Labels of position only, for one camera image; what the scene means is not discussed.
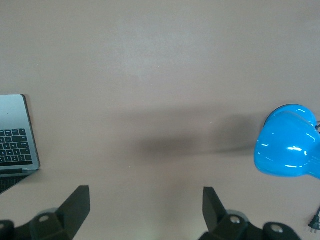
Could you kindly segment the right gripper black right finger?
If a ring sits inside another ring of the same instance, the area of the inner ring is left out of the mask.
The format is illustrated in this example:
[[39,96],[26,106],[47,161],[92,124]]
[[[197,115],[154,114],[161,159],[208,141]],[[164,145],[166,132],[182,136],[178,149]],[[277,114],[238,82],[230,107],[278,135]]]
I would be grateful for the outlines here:
[[198,240],[300,240],[289,226],[267,222],[260,229],[241,212],[228,213],[212,187],[203,188],[202,213],[208,231]]

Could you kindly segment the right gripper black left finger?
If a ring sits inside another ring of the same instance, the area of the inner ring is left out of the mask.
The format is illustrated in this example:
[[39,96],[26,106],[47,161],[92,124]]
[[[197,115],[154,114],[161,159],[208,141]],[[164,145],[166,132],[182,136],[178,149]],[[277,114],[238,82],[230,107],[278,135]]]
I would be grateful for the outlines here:
[[0,220],[0,240],[73,240],[90,213],[90,188],[80,185],[58,208],[42,211],[24,225]]

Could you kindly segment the silver grey laptop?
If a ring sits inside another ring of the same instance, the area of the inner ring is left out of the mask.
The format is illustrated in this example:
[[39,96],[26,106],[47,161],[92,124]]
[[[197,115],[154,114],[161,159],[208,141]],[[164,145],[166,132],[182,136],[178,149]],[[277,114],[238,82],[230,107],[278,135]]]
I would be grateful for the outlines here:
[[40,168],[26,98],[0,95],[0,194]]

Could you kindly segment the blue desk lamp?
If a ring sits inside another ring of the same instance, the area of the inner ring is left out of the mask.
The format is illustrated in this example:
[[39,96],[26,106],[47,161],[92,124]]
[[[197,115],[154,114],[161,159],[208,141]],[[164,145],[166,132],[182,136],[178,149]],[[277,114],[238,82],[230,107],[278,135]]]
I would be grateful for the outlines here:
[[287,104],[266,119],[254,149],[256,168],[277,177],[320,180],[320,126],[305,106]]

